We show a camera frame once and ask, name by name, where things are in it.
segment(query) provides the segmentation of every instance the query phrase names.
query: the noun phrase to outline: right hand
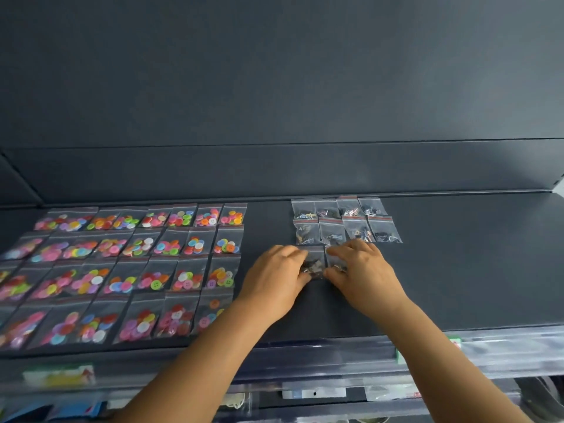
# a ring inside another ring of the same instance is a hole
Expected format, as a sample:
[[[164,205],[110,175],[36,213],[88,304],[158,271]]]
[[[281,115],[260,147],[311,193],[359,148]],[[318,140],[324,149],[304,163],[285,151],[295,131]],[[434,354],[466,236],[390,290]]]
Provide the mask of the right hand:
[[[354,239],[328,248],[327,253],[345,261],[348,271],[329,267],[325,269],[325,277],[350,305],[377,324],[390,321],[401,306],[411,302],[376,245]]]

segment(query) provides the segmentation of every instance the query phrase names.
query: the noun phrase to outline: left hand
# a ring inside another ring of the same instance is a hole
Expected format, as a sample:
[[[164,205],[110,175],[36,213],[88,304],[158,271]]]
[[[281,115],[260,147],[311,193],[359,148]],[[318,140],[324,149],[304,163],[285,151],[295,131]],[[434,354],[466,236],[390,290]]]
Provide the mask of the left hand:
[[[270,325],[281,319],[311,280],[309,273],[300,272],[306,256],[295,246],[273,246],[247,272],[236,301],[259,311]]]

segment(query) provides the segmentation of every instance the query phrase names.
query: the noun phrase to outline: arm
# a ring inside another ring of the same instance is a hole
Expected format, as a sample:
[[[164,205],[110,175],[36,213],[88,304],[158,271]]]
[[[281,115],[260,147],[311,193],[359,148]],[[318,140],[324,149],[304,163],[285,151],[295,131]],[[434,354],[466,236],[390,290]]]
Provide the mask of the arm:
[[[325,277],[396,345],[435,422],[531,422],[405,295],[376,245],[356,239],[328,252],[348,272]]]
[[[295,246],[280,245],[264,253],[232,305],[133,398],[115,422],[210,422],[245,357],[311,280],[300,273],[306,255]]]

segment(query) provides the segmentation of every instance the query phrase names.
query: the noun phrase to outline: hand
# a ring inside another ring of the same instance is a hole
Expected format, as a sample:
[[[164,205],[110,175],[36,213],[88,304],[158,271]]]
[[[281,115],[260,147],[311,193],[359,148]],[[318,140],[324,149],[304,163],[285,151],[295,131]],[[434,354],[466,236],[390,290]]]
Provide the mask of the hand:
[[[311,280],[308,273],[300,272],[306,256],[307,251],[295,246],[273,246],[247,272],[236,301],[260,311],[270,326],[288,313]]]
[[[394,269],[384,260],[376,245],[360,239],[328,248],[327,253],[347,263],[348,271],[336,267],[325,269],[324,275],[347,301],[377,324],[389,321],[401,305],[410,302]]]

